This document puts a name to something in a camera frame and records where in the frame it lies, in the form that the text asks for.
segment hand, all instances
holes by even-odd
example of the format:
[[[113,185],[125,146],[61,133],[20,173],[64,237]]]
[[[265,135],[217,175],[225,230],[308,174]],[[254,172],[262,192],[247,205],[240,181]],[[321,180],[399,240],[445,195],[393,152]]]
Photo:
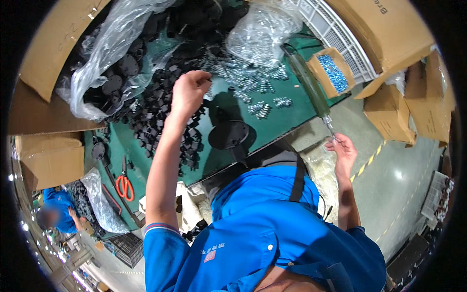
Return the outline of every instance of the hand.
[[[210,73],[201,70],[190,71],[180,76],[172,90],[170,115],[186,123],[201,106],[204,94],[211,87],[208,80],[210,78]]]
[[[68,214],[69,214],[72,218],[76,217],[76,211],[73,210],[72,207],[68,207]]]
[[[336,133],[335,139],[325,145],[328,151],[334,151],[337,155],[334,172],[338,182],[350,181],[350,172],[357,158],[357,149],[349,137]]]

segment black round disc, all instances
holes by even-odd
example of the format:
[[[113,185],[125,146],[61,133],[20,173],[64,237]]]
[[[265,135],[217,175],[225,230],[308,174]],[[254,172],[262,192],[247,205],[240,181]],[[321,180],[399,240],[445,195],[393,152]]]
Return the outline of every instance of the black round disc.
[[[128,48],[128,54],[133,55],[137,50],[144,48],[144,42],[142,39],[137,38],[135,39],[130,47]]]
[[[117,92],[122,85],[123,79],[119,75],[112,75],[102,86],[102,93],[105,95],[110,95],[114,92]]]
[[[140,71],[138,62],[130,54],[124,55],[123,58],[118,61],[118,65],[125,76],[134,76]]]
[[[91,156],[94,158],[94,160],[101,160],[104,157],[104,154],[106,152],[106,147],[104,143],[99,142],[94,144],[91,150]]]
[[[249,132],[248,125],[242,121],[225,121],[211,130],[208,140],[213,148],[230,149],[243,143]]]

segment dark hair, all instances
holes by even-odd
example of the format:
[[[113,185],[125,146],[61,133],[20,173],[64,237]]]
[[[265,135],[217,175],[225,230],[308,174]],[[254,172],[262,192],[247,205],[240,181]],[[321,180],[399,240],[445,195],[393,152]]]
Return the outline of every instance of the dark hair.
[[[35,214],[37,225],[39,225],[42,230],[49,228],[49,219],[47,218],[46,213],[46,210],[41,209]]]

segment white plastic crate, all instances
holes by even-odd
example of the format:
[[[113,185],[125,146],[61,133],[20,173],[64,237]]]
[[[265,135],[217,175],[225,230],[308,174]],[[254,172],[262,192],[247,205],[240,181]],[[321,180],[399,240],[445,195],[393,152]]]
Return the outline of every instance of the white plastic crate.
[[[430,189],[420,211],[429,220],[438,221],[435,211],[438,209],[439,200],[441,199],[441,190],[446,188],[446,179],[449,179],[449,177],[441,172],[435,171],[433,174]]]
[[[378,77],[367,54],[340,17],[323,0],[289,0],[325,47],[335,47],[352,70],[356,84]]]

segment black plastic crate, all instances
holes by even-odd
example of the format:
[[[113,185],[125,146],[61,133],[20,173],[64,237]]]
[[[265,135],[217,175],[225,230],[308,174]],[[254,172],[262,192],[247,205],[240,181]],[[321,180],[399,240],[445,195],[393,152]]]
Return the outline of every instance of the black plastic crate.
[[[111,238],[105,247],[130,268],[134,268],[144,256],[143,240],[133,233]]]

